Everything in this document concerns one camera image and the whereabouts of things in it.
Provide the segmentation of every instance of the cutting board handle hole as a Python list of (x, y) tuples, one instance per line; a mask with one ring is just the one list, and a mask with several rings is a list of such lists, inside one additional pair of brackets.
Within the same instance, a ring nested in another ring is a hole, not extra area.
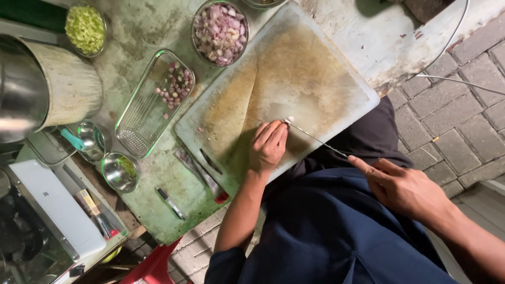
[(200, 149), (200, 153), (209, 167), (213, 168), (219, 174), (223, 174), (223, 172), (218, 168), (218, 166), (207, 156), (207, 154), (205, 154), (203, 149)]

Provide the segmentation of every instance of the teal handle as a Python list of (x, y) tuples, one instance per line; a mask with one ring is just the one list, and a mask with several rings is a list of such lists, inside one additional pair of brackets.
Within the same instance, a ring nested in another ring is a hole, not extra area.
[(68, 129), (66, 128), (63, 128), (60, 133), (62, 134), (62, 136), (68, 140), (68, 142), (70, 142), (70, 144), (72, 144), (77, 150), (79, 151), (82, 151), (84, 150), (84, 148), (86, 147), (86, 145), (84, 145), (84, 142), (77, 138), (75, 135), (73, 135), (72, 133), (70, 133), (70, 131), (68, 131)]

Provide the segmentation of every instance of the chopped cabbage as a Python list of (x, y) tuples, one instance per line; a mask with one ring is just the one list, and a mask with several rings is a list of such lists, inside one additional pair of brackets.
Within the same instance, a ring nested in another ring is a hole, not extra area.
[(102, 16), (94, 7), (70, 8), (65, 31), (70, 42), (86, 55), (97, 53), (104, 44), (104, 23)]

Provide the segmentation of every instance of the red stool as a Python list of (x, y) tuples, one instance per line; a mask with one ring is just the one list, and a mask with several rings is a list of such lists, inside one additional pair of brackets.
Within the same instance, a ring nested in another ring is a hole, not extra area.
[(175, 284), (168, 273), (168, 260), (180, 241), (178, 239), (169, 246), (157, 246), (119, 284), (133, 284), (139, 279), (149, 284)]

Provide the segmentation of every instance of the person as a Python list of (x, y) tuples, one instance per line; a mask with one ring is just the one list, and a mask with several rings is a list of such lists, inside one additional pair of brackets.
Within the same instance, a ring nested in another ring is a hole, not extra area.
[[(288, 125), (262, 123), (205, 275), (214, 283), (456, 283), (423, 226), (473, 283), (505, 282), (505, 244), (469, 218), (397, 149), (390, 100), (274, 180)], [(260, 242), (245, 251), (260, 204)]]

